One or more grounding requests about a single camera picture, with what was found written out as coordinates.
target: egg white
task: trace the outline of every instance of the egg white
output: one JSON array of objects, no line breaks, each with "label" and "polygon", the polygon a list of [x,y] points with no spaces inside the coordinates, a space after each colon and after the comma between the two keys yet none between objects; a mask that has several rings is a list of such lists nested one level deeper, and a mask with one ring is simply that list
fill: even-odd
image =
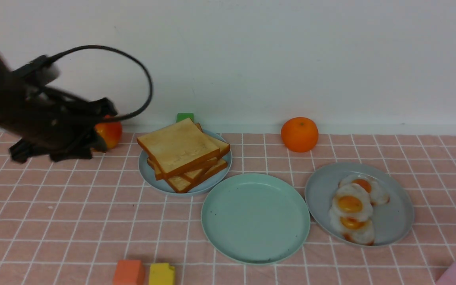
[{"label": "egg white", "polygon": [[378,206],[378,205],[384,205],[386,203],[389,203],[390,201],[390,195],[388,194],[388,191],[380,185],[380,183],[375,180],[372,177],[369,177],[367,175],[359,175],[359,174],[353,174],[349,175],[348,177],[345,177],[339,182],[339,187],[351,184],[352,181],[356,179],[363,179],[367,182],[369,182],[370,187],[371,187],[371,192],[369,193],[370,197],[370,203],[373,206]]},{"label": "egg white", "polygon": [[[346,213],[340,209],[337,203],[344,196],[353,196],[360,200],[362,202],[362,210],[356,213]],[[369,219],[373,213],[369,193],[358,184],[346,184],[337,189],[332,199],[331,209],[338,217],[352,218],[359,222]]]},{"label": "egg white", "polygon": [[340,233],[345,240],[357,243],[359,245],[373,245],[375,239],[374,225],[372,220],[369,219],[365,222],[365,225],[360,229],[352,230],[344,227],[340,222],[340,216],[337,215],[333,208],[328,211],[330,217],[330,223],[335,231]]}]

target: green block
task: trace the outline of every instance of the green block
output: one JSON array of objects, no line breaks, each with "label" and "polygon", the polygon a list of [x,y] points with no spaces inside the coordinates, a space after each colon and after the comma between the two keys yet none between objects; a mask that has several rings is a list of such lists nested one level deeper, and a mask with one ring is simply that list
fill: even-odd
[{"label": "green block", "polygon": [[191,119],[193,122],[195,121],[195,115],[193,115],[192,112],[180,112],[179,114],[177,114],[177,121],[175,122],[178,123],[188,118]]}]

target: black object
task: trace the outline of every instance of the black object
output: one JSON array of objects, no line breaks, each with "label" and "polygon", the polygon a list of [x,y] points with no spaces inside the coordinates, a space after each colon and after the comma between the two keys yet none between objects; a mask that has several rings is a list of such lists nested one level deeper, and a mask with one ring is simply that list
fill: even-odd
[{"label": "black object", "polygon": [[[102,49],[116,52],[137,63],[149,82],[149,95],[139,109],[117,116],[107,98],[86,101],[73,94],[47,87],[59,76],[53,63],[73,52]],[[152,78],[136,58],[104,46],[82,46],[56,54],[42,55],[11,72],[0,58],[0,128],[22,137],[9,149],[11,159],[24,163],[29,157],[49,155],[58,162],[66,159],[91,159],[91,150],[106,152],[107,146],[94,126],[130,119],[143,112],[152,100]]]}]

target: slice of bread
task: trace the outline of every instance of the slice of bread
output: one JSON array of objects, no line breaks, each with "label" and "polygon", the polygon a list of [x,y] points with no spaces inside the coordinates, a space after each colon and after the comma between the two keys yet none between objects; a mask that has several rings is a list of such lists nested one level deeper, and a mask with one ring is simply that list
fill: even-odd
[{"label": "slice of bread", "polygon": [[[200,123],[196,123],[195,125],[199,128],[199,130],[203,131]],[[218,159],[221,159],[223,156],[230,152],[230,144],[211,136],[209,136],[209,139],[219,148],[219,155],[217,156]]]},{"label": "slice of bread", "polygon": [[187,172],[192,166],[219,156],[219,147],[191,119],[137,138],[166,179]]},{"label": "slice of bread", "polygon": [[[208,171],[209,168],[214,166],[217,163],[217,158],[211,158],[205,162],[202,162],[201,164],[197,164],[196,166],[193,166],[190,171],[187,173],[181,174],[184,176],[184,178],[188,177],[191,179],[192,182],[194,182],[199,176],[203,175],[205,172],[198,172],[198,170],[205,170]],[[150,160],[150,158],[147,158],[147,164],[150,166],[150,168],[154,169],[154,176],[157,180],[163,179],[163,173],[161,173],[161,170],[159,167],[156,167],[156,164]]]},{"label": "slice of bread", "polygon": [[215,174],[219,173],[221,170],[225,169],[228,167],[228,163],[224,161],[223,159],[220,159],[217,161],[217,164],[215,166],[212,166],[203,176],[200,177],[199,180],[197,180],[194,183],[191,183],[184,178],[180,176],[175,176],[172,177],[171,179],[165,179],[165,181],[172,187],[172,189],[177,192],[177,193],[187,193],[189,190],[194,188],[195,186],[198,186],[205,180],[209,179],[210,177],[213,177]]}]

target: light blue plate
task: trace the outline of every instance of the light blue plate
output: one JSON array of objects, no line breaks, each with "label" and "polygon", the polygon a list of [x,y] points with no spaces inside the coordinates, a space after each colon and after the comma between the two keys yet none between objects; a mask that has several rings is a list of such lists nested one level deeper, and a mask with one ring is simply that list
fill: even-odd
[{"label": "light blue plate", "polygon": [[374,245],[369,247],[384,247],[404,238],[414,222],[411,198],[402,189],[402,186],[387,173],[365,164],[351,162],[329,164],[311,175],[306,185],[306,202],[315,221],[330,235],[350,245],[357,245],[345,240],[340,233],[335,231],[328,216],[328,210],[332,205],[332,198],[338,189],[339,181],[352,174],[373,177],[389,194],[388,204],[374,206],[374,214],[371,219],[374,225],[375,241]]},{"label": "light blue plate", "polygon": [[[226,142],[220,135],[213,133],[208,130],[203,130],[203,132],[206,135],[210,135],[211,137],[214,137],[216,139],[219,139],[221,141]],[[168,195],[173,195],[173,196],[182,196],[182,197],[190,197],[190,196],[195,196],[199,195],[202,193],[208,192],[212,187],[214,187],[216,184],[218,184],[223,178],[228,174],[228,171],[230,170],[230,167],[232,166],[232,151],[225,156],[223,156],[223,159],[228,162],[228,167],[221,170],[219,173],[215,174],[213,177],[210,177],[209,179],[205,180],[203,183],[200,185],[196,186],[195,188],[189,190],[187,193],[176,193],[170,185],[167,184],[166,181],[164,180],[159,180],[156,181],[156,176],[154,175],[154,170],[147,164],[147,158],[149,155],[145,151],[142,151],[140,153],[140,157],[138,158],[138,170],[140,171],[140,174],[143,177],[143,180],[145,182],[149,183],[151,186],[154,188],[158,189],[159,191],[168,194]]]},{"label": "light blue plate", "polygon": [[292,186],[252,173],[230,177],[210,191],[201,208],[201,225],[228,258],[265,265],[295,254],[306,241],[311,219]]}]

